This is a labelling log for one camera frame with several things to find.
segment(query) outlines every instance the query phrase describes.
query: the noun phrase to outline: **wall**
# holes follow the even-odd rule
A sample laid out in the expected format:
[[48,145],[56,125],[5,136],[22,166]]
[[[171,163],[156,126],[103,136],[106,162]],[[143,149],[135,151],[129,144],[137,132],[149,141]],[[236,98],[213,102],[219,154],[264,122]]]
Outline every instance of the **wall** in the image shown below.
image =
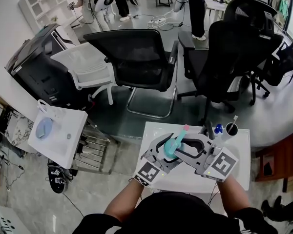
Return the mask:
[[36,100],[4,69],[23,42],[34,36],[19,9],[18,1],[0,0],[0,96],[27,118],[35,120],[38,112]]

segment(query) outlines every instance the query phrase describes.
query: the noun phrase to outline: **small bottle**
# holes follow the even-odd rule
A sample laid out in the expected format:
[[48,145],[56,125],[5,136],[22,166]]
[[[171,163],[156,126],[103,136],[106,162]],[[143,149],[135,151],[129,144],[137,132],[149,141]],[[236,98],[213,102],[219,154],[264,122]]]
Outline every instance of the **small bottle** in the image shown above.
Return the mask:
[[215,139],[219,138],[223,134],[223,126],[222,124],[217,124],[217,126],[214,129],[214,135]]

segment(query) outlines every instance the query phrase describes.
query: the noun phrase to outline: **white sneaker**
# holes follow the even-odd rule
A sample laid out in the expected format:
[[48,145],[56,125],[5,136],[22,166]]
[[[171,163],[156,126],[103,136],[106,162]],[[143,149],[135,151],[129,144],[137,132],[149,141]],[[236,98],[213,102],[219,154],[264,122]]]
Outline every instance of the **white sneaker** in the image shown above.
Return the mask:
[[127,17],[121,18],[120,21],[126,21],[128,19],[130,19],[130,17],[127,16]]
[[206,37],[203,35],[202,37],[196,37],[195,35],[192,35],[192,37],[194,38],[194,39],[197,39],[197,40],[199,40],[199,41],[205,41],[206,40]]

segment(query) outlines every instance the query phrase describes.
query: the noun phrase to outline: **person's arm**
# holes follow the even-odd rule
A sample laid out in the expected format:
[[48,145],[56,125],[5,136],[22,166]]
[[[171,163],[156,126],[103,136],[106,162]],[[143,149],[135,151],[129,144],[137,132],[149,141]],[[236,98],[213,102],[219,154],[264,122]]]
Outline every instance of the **person's arm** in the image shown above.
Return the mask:
[[144,186],[135,179],[110,202],[104,214],[123,222],[135,209]]
[[78,0],[77,4],[75,4],[73,7],[74,7],[74,9],[76,9],[76,8],[81,7],[82,5],[83,5],[83,0]]
[[250,207],[248,195],[232,175],[229,175],[223,183],[217,182],[217,185],[228,216]]

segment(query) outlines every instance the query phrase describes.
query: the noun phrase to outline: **white robot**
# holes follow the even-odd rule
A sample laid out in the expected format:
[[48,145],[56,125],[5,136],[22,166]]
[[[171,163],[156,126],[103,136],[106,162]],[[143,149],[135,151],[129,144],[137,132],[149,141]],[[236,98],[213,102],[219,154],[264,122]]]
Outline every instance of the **white robot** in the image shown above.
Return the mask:
[[181,144],[174,151],[176,158],[158,159],[159,148],[171,139],[173,133],[162,135],[153,140],[149,149],[142,155],[134,179],[144,186],[150,186],[165,177],[181,162],[195,169],[195,174],[224,182],[238,162],[226,148],[217,147],[204,134],[185,134]]

